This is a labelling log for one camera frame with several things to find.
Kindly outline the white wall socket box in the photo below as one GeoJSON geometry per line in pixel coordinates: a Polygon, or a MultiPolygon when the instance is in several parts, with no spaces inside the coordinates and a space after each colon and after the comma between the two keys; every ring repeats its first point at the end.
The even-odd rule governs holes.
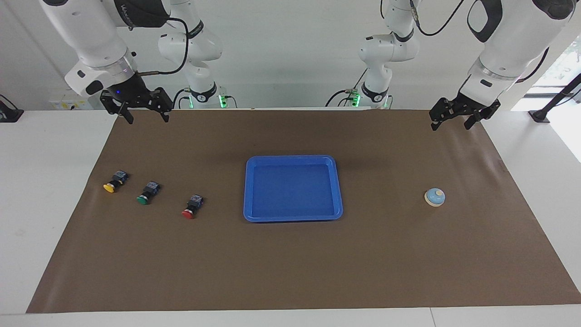
{"type": "Polygon", "coordinates": [[[104,110],[96,97],[85,99],[77,94],[52,94],[49,103],[55,110],[104,110]]]}

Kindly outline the black table clamp mount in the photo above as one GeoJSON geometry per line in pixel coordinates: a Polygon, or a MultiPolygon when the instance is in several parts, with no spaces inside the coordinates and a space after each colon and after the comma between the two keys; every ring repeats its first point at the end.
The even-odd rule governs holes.
{"type": "Polygon", "coordinates": [[[15,123],[23,113],[24,110],[17,108],[10,99],[0,94],[0,123],[15,123]]]}

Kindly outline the light blue desk bell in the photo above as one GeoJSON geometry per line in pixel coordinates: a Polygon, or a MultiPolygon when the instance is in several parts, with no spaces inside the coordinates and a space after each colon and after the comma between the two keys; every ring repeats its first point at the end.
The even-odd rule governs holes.
{"type": "Polygon", "coordinates": [[[440,207],[446,201],[446,195],[442,189],[430,188],[424,193],[426,203],[432,207],[440,207]]]}

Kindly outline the red push button switch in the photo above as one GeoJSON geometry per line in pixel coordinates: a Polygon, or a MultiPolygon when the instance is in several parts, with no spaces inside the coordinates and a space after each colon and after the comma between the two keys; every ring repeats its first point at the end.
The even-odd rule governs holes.
{"type": "Polygon", "coordinates": [[[186,209],[181,212],[181,215],[187,219],[195,219],[197,211],[202,207],[204,198],[201,195],[192,195],[187,201],[186,209]]]}

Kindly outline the blue plastic tray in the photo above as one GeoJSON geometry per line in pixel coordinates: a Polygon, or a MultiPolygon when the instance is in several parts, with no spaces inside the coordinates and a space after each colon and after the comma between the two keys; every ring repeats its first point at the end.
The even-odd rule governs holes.
{"type": "Polygon", "coordinates": [[[253,223],[338,220],[343,201],[336,161],[329,155],[249,158],[243,215],[253,223]]]}

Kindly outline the green push button switch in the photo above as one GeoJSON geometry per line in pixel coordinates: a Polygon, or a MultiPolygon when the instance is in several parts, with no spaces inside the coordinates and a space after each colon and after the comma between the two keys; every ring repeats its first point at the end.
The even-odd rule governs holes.
{"type": "Polygon", "coordinates": [[[153,197],[160,191],[161,186],[155,181],[149,181],[143,188],[143,192],[137,196],[136,200],[141,205],[148,205],[153,197]]]}

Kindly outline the yellow push button switch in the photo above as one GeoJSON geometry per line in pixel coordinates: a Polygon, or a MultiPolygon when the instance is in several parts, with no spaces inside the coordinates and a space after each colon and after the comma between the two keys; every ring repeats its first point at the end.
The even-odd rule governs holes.
{"type": "Polygon", "coordinates": [[[129,174],[124,170],[118,170],[108,181],[106,184],[103,185],[104,190],[109,193],[114,193],[117,188],[124,185],[129,178],[129,174]]]}

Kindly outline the brown paper table mat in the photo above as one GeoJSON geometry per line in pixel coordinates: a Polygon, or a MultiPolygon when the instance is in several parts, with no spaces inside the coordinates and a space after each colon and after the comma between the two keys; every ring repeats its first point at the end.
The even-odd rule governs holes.
{"type": "Polygon", "coordinates": [[[581,304],[480,125],[433,132],[424,110],[133,115],[114,123],[29,313],[581,304]],[[341,218],[245,220],[247,160],[289,154],[336,160],[341,218]],[[118,170],[129,178],[109,193],[118,170]],[[149,181],[161,189],[141,205],[149,181]]]}

